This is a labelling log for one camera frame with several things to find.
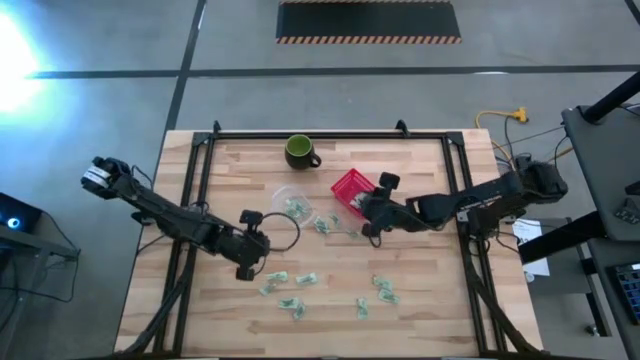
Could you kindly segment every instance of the green mug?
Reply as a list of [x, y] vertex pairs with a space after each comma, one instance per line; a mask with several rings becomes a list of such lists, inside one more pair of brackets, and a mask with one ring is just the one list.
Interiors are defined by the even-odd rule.
[[296, 170], [317, 168], [322, 164], [322, 159], [316, 155], [311, 139], [302, 134], [293, 135], [287, 139], [284, 157], [287, 164]]

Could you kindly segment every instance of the robotic arm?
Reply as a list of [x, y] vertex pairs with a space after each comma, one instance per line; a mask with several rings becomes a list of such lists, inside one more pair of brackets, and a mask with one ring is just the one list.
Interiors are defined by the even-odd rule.
[[405, 205], [390, 199], [400, 177], [382, 173], [380, 186], [363, 200], [362, 214], [370, 221], [362, 234], [380, 236], [393, 228], [408, 232], [441, 230], [454, 216], [467, 222], [468, 235], [487, 238], [498, 228], [500, 219], [520, 217], [529, 204], [554, 203], [568, 191], [558, 170], [546, 163], [519, 157], [516, 170], [455, 194], [430, 194], [408, 198]]
[[247, 224], [241, 230], [226, 221], [203, 213], [199, 208], [181, 208], [171, 201], [144, 187], [133, 176], [125, 162], [114, 158], [93, 159], [81, 180], [82, 187], [105, 200], [120, 198], [139, 212], [131, 217], [143, 223], [146, 218], [155, 220], [158, 228], [176, 241], [189, 242], [212, 254], [221, 254], [238, 264], [236, 278], [252, 281], [253, 265], [269, 254], [270, 241], [257, 227], [263, 215], [244, 210], [240, 223]]

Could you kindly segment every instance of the black metal frame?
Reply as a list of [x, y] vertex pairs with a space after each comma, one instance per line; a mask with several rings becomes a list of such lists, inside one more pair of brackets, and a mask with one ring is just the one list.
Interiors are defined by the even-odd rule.
[[[276, 131], [276, 132], [223, 132], [220, 130], [220, 126], [218, 122], [215, 122], [214, 131], [213, 132], [196, 132], [193, 135], [193, 140], [191, 144], [191, 152], [189, 155], [189, 161], [187, 164], [187, 174], [185, 176], [185, 182], [183, 187], [181, 205], [188, 206], [190, 195], [191, 195], [191, 187], [193, 184], [193, 177], [195, 173], [195, 165], [198, 157], [198, 151], [202, 145], [206, 146], [205, 159], [203, 164], [202, 171], [202, 179], [200, 183], [200, 188], [198, 191], [197, 202], [205, 201], [206, 199], [206, 184], [208, 183], [209, 172], [211, 169], [211, 164], [213, 160], [213, 150], [216, 140], [246, 140], [246, 139], [282, 139], [285, 140], [291, 135], [297, 134], [300, 132], [289, 132], [289, 131]], [[304, 133], [309, 136], [311, 139], [421, 139], [421, 140], [437, 140], [440, 141], [443, 149], [443, 156], [445, 162], [445, 168], [447, 173], [447, 178], [449, 182], [449, 187], [451, 192], [457, 192], [458, 186], [456, 181], [456, 174], [453, 165], [453, 156], [451, 147], [455, 146], [458, 151], [460, 157], [460, 168], [463, 176], [463, 181], [465, 187], [473, 186], [471, 180], [471, 173], [469, 169], [469, 162], [467, 159], [466, 149], [464, 145], [464, 139], [461, 132], [409, 132], [406, 125], [402, 120], [398, 121], [396, 125], [396, 130], [390, 131], [314, 131]], [[460, 231], [462, 229], [462, 224], [458, 223], [458, 240], [460, 243], [461, 257], [462, 257], [462, 265], [465, 268], [465, 273], [469, 270], [474, 271], [475, 269], [470, 269], [470, 264], [472, 264], [471, 252], [469, 250], [469, 241], [467, 235], [465, 235], [464, 231]], [[138, 347], [136, 354], [119, 354], [118, 357], [121, 358], [130, 358], [134, 356], [134, 358], [180, 358], [182, 354], [182, 346], [184, 340], [184, 332], [186, 328], [186, 320], [188, 314], [188, 306], [189, 306], [189, 295], [191, 291], [191, 282], [193, 279], [193, 273], [195, 270], [195, 261], [197, 250], [195, 247], [190, 246], [189, 251], [187, 252], [187, 259], [184, 265], [184, 269], [180, 276], [180, 279], [176, 283], [176, 274], [178, 273], [178, 263], [181, 256], [181, 248], [183, 244], [178, 242], [174, 242], [173, 248], [171, 251], [169, 266], [165, 281], [165, 290], [163, 296], [163, 303], [159, 310], [161, 314], [161, 325], [153, 329], [153, 333], [148, 333], [147, 335], [154, 336], [155, 335], [155, 343], [153, 345], [153, 349], [151, 353], [141, 353], [144, 351], [145, 346]], [[479, 259], [481, 265], [481, 277], [483, 283], [485, 284], [488, 293], [491, 297], [496, 300], [496, 292], [493, 284], [493, 278], [491, 275], [491, 267], [489, 264], [489, 258], [487, 256], [486, 251], [479, 247]], [[480, 303], [478, 301], [478, 293], [470, 284], [470, 280], [467, 276], [465, 276], [467, 281], [467, 291], [469, 294], [469, 304], [471, 308], [471, 316], [474, 324], [474, 331], [476, 337], [476, 343], [478, 346], [479, 355], [485, 354], [487, 352], [491, 352], [492, 350], [488, 349], [487, 338], [485, 333], [485, 328], [483, 325], [482, 313], [480, 310]], [[180, 298], [180, 305], [177, 315], [176, 328], [174, 333], [174, 341], [171, 350], [165, 350], [165, 335], [166, 335], [166, 317], [168, 316], [171, 307], [177, 302], [177, 299]], [[507, 346], [505, 341], [504, 332], [499, 326], [498, 321], [494, 318], [492, 314], [491, 321], [493, 323], [494, 334], [496, 341], [496, 348], [499, 353], [506, 353]]]

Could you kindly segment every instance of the concrete floor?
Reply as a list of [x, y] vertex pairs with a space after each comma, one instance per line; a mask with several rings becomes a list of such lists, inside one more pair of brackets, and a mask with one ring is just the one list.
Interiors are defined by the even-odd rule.
[[[273, 40], [276, 0], [209, 0], [192, 67], [640, 63], [640, 48], [629, 46], [640, 36], [640, 26], [622, 0], [452, 2], [464, 39], [459, 46], [280, 47]], [[196, 0], [0, 3], [0, 11], [9, 14], [34, 52], [39, 71], [177, 70], [195, 8]], [[9, 66], [3, 60], [0, 70]], [[516, 140], [558, 126], [564, 108], [592, 103], [629, 76], [608, 72], [190, 79], [176, 127], [210, 129], [213, 120], [219, 120], [225, 129], [390, 128], [401, 118], [411, 128], [469, 128], [479, 111], [526, 106], [530, 123], [509, 124], [510, 137]], [[82, 248], [82, 263], [73, 302], [36, 299], [10, 355], [105, 355], [114, 345], [140, 227], [129, 218], [129, 206], [86, 193], [79, 179], [96, 155], [119, 157], [154, 172], [176, 79], [20, 84], [34, 94], [22, 106], [0, 112], [0, 163], [10, 169], [0, 176], [0, 189], [49, 211]], [[505, 142], [501, 118], [483, 118], [482, 123], [496, 141]], [[514, 150], [546, 160], [563, 136], [562, 130], [556, 131], [519, 143]], [[531, 217], [578, 217], [593, 209], [575, 156], [561, 158], [558, 166], [570, 185], [569, 194], [558, 204], [532, 206]], [[41, 291], [65, 296], [70, 276], [68, 271], [55, 271]], [[547, 350], [625, 358], [617, 338], [582, 333], [592, 321], [583, 297], [533, 301]]]

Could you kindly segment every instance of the wooden table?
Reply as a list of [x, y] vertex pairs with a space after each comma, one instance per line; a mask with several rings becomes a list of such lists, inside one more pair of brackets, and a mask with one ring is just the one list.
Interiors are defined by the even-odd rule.
[[[486, 130], [463, 130], [474, 184], [498, 176]], [[166, 135], [155, 190], [180, 200], [193, 132]], [[292, 171], [284, 161], [282, 140], [218, 140], [208, 184], [211, 212], [238, 224], [243, 209], [269, 212], [273, 193], [294, 184], [306, 194], [318, 214], [341, 205], [330, 187], [351, 168], [377, 184], [383, 171], [400, 175], [396, 201], [409, 196], [449, 193], [441, 144], [433, 140], [319, 140], [319, 169]], [[462, 177], [455, 163], [459, 186]], [[195, 193], [199, 187], [196, 172]], [[272, 246], [288, 244], [290, 225], [266, 220], [262, 230]], [[146, 229], [141, 246], [159, 234]], [[513, 245], [513, 239], [504, 238]], [[122, 315], [116, 350], [133, 342], [156, 312], [166, 275], [171, 240], [147, 248], [135, 262]], [[529, 291], [516, 254], [495, 241], [489, 252], [498, 300], [529, 342], [541, 348]], [[477, 355], [466, 283], [453, 222], [442, 232], [385, 233], [383, 245], [346, 233], [318, 234], [303, 229], [291, 251], [269, 255], [264, 272], [254, 282], [236, 281], [236, 266], [221, 256], [197, 257], [183, 355], [185, 356], [462, 356]], [[288, 271], [290, 276], [315, 272], [319, 283], [307, 288], [294, 280], [263, 297], [258, 289], [264, 274]], [[373, 274], [393, 281], [399, 305], [381, 302], [371, 284]], [[307, 305], [302, 321], [294, 322], [278, 300], [300, 297]], [[356, 318], [355, 301], [366, 297], [369, 319]], [[490, 321], [483, 309], [490, 348], [495, 349]], [[170, 319], [167, 347], [173, 339]]]

